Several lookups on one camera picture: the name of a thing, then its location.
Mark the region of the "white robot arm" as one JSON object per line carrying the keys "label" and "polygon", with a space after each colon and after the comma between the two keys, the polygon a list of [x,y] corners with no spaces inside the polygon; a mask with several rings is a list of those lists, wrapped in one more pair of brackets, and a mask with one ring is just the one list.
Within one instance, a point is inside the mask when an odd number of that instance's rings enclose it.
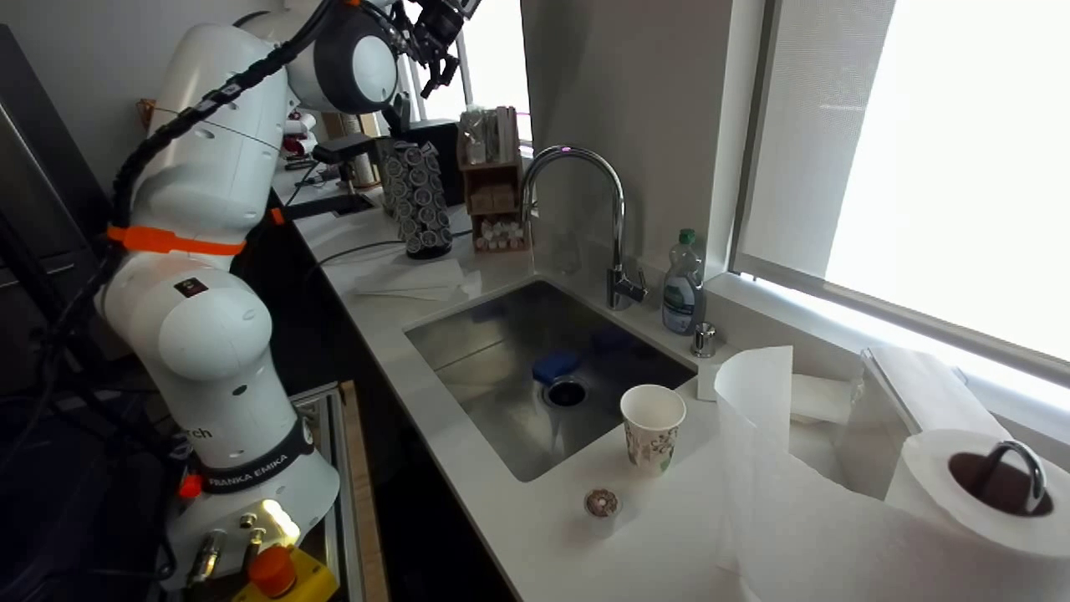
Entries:
{"label": "white robot arm", "polygon": [[96,294],[192,443],[192,496],[167,520],[167,593],[301,541],[341,493],[277,378],[272,310],[234,276],[267,216],[287,113],[384,112],[400,59],[443,88],[459,72],[452,45],[479,3],[284,0],[180,38],[148,142],[112,179],[112,265]]}

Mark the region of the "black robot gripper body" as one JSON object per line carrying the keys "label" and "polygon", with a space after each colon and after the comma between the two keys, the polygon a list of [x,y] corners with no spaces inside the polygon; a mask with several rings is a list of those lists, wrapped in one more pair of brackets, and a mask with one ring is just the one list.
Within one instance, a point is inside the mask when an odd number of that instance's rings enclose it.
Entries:
{"label": "black robot gripper body", "polygon": [[443,59],[462,26],[476,17],[480,0],[413,0],[421,7],[413,20],[413,59]]}

